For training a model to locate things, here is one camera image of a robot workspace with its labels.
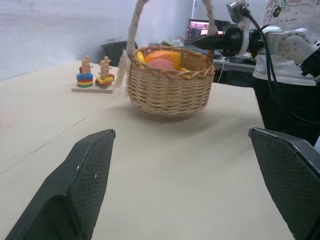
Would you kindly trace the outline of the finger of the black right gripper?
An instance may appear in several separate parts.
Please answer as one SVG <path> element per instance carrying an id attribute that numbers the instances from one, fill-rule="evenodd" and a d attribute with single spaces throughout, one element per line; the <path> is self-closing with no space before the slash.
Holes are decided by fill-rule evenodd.
<path id="1" fill-rule="evenodd" d="M 223 36 L 202 36 L 192 41 L 192 45 L 203 50 L 223 49 L 225 40 Z"/>

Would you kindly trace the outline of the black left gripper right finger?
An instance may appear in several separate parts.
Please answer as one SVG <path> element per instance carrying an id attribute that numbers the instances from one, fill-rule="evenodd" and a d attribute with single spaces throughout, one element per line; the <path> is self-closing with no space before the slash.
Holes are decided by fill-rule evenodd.
<path id="1" fill-rule="evenodd" d="M 265 186 L 295 240 L 320 240 L 320 153 L 304 139 L 251 127 Z"/>

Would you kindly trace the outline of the wicker basket with rope handle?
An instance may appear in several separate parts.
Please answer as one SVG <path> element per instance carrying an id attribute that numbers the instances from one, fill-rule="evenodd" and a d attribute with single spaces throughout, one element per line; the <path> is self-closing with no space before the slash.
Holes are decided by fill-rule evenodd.
<path id="1" fill-rule="evenodd" d="M 174 46 L 136 48 L 135 37 L 144 5 L 136 0 L 128 29 L 126 49 L 120 57 L 115 84 L 124 85 L 130 101 L 140 110 L 161 116 L 186 116 L 203 110 L 209 100 L 215 68 L 214 51 L 207 55 Z M 140 62 L 142 54 L 173 52 L 181 54 L 181 65 L 187 71 L 164 69 Z"/>

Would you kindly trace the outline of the yellow banana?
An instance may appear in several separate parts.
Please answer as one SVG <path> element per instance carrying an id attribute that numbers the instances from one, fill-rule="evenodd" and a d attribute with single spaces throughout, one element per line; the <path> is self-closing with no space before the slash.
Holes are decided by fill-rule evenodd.
<path id="1" fill-rule="evenodd" d="M 146 61 L 145 61 L 145 57 L 141 51 L 136 52 L 136 58 L 140 62 L 140 67 L 142 69 L 144 69 L 145 68 L 144 64 L 146 63 Z"/>

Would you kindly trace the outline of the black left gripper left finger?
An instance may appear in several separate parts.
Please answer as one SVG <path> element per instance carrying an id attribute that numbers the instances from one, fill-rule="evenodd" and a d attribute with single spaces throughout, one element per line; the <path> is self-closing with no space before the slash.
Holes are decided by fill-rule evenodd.
<path id="1" fill-rule="evenodd" d="M 91 240 L 107 189 L 116 131 L 74 144 L 43 181 L 5 240 Z"/>

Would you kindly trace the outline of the person in white printed shirt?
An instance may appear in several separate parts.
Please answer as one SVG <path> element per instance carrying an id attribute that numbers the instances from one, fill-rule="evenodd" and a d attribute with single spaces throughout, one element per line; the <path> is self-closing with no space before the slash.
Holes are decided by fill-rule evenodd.
<path id="1" fill-rule="evenodd" d="M 318 42 L 320 0 L 268 0 L 262 24 L 278 26 L 285 31 L 306 28 Z M 299 117 L 318 125 L 305 124 L 284 115 L 270 93 L 266 57 L 259 55 L 253 73 L 253 89 L 264 127 L 304 139 L 315 146 L 320 136 L 320 87 L 316 86 L 312 76 L 302 76 L 301 69 L 293 61 L 274 55 L 272 63 L 282 104 Z"/>

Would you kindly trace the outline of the red and yellow shape stack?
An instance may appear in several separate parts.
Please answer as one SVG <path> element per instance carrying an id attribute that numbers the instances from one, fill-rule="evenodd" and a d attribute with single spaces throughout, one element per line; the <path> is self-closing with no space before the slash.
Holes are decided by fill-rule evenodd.
<path id="1" fill-rule="evenodd" d="M 112 82 L 114 81 L 114 79 L 115 79 L 114 74 L 109 74 L 105 78 L 102 78 L 101 75 L 98 75 L 95 80 L 95 85 L 101 89 L 107 89 L 112 85 Z"/>

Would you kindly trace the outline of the orange and pink grapefruit half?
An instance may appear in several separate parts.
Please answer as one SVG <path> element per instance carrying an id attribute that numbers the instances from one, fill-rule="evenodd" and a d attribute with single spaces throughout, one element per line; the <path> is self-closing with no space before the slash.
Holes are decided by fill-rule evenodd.
<path id="1" fill-rule="evenodd" d="M 146 64 L 161 69 L 177 70 L 182 63 L 182 55 L 177 51 L 157 50 L 144 57 Z"/>

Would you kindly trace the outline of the wooden peg stacking toy board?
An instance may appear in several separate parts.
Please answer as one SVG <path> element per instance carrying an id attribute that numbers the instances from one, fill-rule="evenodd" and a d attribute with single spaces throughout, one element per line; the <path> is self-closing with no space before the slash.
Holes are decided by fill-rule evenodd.
<path id="1" fill-rule="evenodd" d="M 93 66 L 91 65 L 90 62 L 90 57 L 86 55 L 84 59 L 81 62 L 81 67 L 82 67 L 82 72 L 83 73 L 91 73 L 93 74 L 93 86 L 88 87 L 88 88 L 81 88 L 77 86 L 77 81 L 76 81 L 76 87 L 72 88 L 72 92 L 74 93 L 105 93 L 105 94 L 112 94 L 114 89 L 113 89 L 113 84 L 115 83 L 115 75 L 112 73 L 112 68 L 110 66 L 111 60 L 105 56 L 103 60 L 100 61 L 98 64 L 99 66 L 99 72 L 95 76 L 92 73 L 92 68 Z M 98 86 L 95 85 L 95 81 L 97 76 L 101 75 L 102 78 L 104 79 L 107 75 L 113 74 L 114 75 L 114 81 L 112 82 L 112 85 L 109 86 L 107 89 L 102 89 Z"/>

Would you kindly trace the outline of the computer monitor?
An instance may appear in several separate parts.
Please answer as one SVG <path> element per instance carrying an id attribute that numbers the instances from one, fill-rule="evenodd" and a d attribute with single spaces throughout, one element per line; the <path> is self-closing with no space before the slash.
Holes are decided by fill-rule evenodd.
<path id="1" fill-rule="evenodd" d="M 227 26 L 231 25 L 231 22 L 223 21 L 223 20 L 215 20 L 215 25 L 216 25 L 218 34 L 221 35 L 224 29 Z M 209 26 L 208 20 L 189 19 L 184 43 L 187 45 L 191 45 L 193 40 L 203 35 L 207 35 L 208 26 Z"/>

